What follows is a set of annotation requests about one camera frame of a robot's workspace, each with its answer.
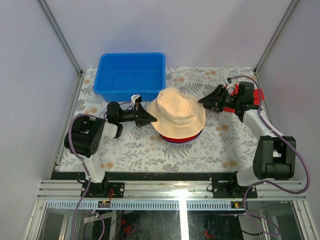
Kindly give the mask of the aluminium front rail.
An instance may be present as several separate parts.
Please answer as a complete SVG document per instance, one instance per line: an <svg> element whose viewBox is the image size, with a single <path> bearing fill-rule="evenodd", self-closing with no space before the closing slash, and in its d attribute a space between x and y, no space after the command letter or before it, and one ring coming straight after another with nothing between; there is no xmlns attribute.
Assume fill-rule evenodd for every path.
<svg viewBox="0 0 320 240"><path fill-rule="evenodd" d="M211 181L123 181L124 200L206 200L214 197ZM37 194L38 199L78 200L82 185L76 180L42 180ZM267 183L252 187L255 201L305 201L306 194L291 194Z"/></svg>

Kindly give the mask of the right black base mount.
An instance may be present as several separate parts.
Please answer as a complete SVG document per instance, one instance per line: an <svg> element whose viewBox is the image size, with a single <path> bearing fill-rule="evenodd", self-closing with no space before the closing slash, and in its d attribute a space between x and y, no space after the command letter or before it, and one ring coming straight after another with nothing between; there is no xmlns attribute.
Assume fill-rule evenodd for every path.
<svg viewBox="0 0 320 240"><path fill-rule="evenodd" d="M237 172L213 173L211 185L207 187L214 199L243 199L248 186L240 186L236 178Z"/></svg>

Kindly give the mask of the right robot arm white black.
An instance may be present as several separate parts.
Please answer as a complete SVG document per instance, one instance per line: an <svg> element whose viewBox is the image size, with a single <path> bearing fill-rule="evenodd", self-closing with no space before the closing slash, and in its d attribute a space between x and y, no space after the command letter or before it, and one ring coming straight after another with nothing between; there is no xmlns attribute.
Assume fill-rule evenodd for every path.
<svg viewBox="0 0 320 240"><path fill-rule="evenodd" d="M245 193L246 186L258 181L289 180L294 175L296 140L283 136L263 118L262 99L263 91L259 87L252 82L241 81L233 93L220 84L198 101L205 109L216 113L233 110L258 140L252 166L238 171L236 180L228 184L229 194L236 198Z"/></svg>

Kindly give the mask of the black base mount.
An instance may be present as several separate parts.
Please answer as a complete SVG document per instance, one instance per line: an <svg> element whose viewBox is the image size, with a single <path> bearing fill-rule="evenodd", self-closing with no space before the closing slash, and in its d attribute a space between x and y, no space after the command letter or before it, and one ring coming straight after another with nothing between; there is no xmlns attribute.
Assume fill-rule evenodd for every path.
<svg viewBox="0 0 320 240"><path fill-rule="evenodd" d="M104 180L101 183L91 183L85 198L120 199L124 197L125 184L123 182L110 182Z"/></svg>
<svg viewBox="0 0 320 240"><path fill-rule="evenodd" d="M243 199L248 186L240 186L236 178L237 172L213 173L211 185L207 187L214 199Z"/></svg>

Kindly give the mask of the blue plastic bin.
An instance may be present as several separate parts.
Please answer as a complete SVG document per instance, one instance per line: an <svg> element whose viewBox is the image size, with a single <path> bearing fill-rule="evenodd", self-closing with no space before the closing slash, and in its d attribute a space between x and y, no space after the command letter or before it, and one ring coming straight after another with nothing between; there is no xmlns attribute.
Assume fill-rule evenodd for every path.
<svg viewBox="0 0 320 240"><path fill-rule="evenodd" d="M135 94L149 102L165 87L163 53L106 53L100 57L93 90L106 102L126 102Z"/></svg>

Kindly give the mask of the left aluminium frame post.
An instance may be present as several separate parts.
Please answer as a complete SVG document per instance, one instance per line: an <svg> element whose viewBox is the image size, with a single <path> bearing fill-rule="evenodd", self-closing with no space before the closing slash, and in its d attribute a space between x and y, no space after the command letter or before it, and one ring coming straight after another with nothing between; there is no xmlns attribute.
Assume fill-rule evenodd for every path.
<svg viewBox="0 0 320 240"><path fill-rule="evenodd" d="M77 61L74 53L72 52L70 45L68 44L50 6L48 5L46 0L36 0L38 5L40 6L42 12L44 13L49 25L51 26L58 42L60 43L60 46L62 47L64 53L66 54L69 62L71 63L71 66L73 67L74 71L77 73L77 75L82 75L83 70Z"/></svg>

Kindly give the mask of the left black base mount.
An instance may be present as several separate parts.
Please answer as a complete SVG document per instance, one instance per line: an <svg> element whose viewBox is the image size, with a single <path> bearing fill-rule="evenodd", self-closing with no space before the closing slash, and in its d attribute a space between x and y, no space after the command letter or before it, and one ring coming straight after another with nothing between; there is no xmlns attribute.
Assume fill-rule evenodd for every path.
<svg viewBox="0 0 320 240"><path fill-rule="evenodd" d="M110 182L104 180L101 183L91 183L85 198L120 199L124 197L125 184L123 182Z"/></svg>

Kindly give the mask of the beige black hat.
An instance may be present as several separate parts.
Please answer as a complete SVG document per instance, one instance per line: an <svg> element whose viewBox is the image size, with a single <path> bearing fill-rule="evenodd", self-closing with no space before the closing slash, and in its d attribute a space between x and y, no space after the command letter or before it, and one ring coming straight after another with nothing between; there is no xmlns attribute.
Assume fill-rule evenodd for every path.
<svg viewBox="0 0 320 240"><path fill-rule="evenodd" d="M146 110L157 119L154 129L162 136L186 139L199 134L206 123L206 111L194 96L180 93L174 87L159 92Z"/></svg>

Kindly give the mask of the right aluminium frame post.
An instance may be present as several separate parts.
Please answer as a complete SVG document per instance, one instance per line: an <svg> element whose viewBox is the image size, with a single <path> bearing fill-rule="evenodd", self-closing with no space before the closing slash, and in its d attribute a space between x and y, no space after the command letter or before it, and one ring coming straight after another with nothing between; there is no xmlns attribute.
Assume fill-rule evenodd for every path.
<svg viewBox="0 0 320 240"><path fill-rule="evenodd" d="M282 31L284 30L287 22L289 21L290 17L292 16L293 12L295 11L296 7L300 3L300 0L291 0L288 7L286 8L280 22L278 23L272 37L270 38L265 50L263 51L262 56L260 57L259 61L257 62L256 66L253 68L253 72L255 75L259 73L263 64L267 60L268 55L272 51L274 45L276 44L278 38L280 37Z"/></svg>

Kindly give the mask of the aluminium frame post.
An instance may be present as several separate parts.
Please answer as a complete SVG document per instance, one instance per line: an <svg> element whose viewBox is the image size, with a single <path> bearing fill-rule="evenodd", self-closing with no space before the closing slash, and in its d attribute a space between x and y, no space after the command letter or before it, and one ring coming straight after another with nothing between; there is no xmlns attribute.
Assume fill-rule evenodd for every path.
<svg viewBox="0 0 320 240"><path fill-rule="evenodd" d="M270 38L265 50L263 51L262 56L260 57L259 61L257 62L256 66L253 68L253 72L255 75L259 73L263 64L267 60L268 55L272 51L274 45L276 44L278 38L280 37L282 31L284 30L287 22L289 21L290 17L292 16L293 12L295 11L296 7L300 3L300 0L291 0L288 7L286 8L280 22L278 23L272 37Z"/></svg>
<svg viewBox="0 0 320 240"><path fill-rule="evenodd" d="M58 42L60 43L60 46L62 47L64 53L66 54L69 62L71 63L71 66L73 67L74 71L77 73L77 75L82 75L83 70L77 61L74 53L72 52L70 45L68 44L50 6L48 5L46 0L36 0L38 5L40 6L42 12L44 13L49 25L51 26Z"/></svg>

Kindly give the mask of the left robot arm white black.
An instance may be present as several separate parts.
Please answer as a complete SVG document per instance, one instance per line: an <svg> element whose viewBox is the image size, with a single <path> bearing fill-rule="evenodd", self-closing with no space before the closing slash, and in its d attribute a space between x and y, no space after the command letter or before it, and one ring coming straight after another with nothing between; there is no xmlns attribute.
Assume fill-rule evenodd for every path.
<svg viewBox="0 0 320 240"><path fill-rule="evenodd" d="M122 109L121 104L112 101L106 106L105 117L90 114L78 114L70 123L64 138L64 147L75 155L83 166L85 178L93 183L92 191L98 197L105 197L110 190L104 182L105 171L95 156L103 137L117 139L123 131L122 123L135 122L140 128L157 121L136 100L128 109Z"/></svg>

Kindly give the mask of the red cloth hat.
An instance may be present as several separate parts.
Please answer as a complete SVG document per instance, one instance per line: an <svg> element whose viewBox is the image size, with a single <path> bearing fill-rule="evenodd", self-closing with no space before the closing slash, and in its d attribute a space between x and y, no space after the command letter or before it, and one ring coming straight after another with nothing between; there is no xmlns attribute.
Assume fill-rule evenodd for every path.
<svg viewBox="0 0 320 240"><path fill-rule="evenodd" d="M238 91L239 91L239 84L238 83L235 83L235 87L236 87L236 90L235 90L235 93L231 94L231 96L235 96L238 94ZM260 95L259 95L259 92L261 93L261 99L262 101L265 100L265 96L264 96L264 92L262 89L258 90L257 88L254 89L254 92L253 92L253 97L254 97L254 101L253 101L253 104L254 105L258 105L260 103ZM226 112L229 112L229 113L235 113L235 110L234 109L231 109L229 107L224 107L223 109L224 111Z"/></svg>

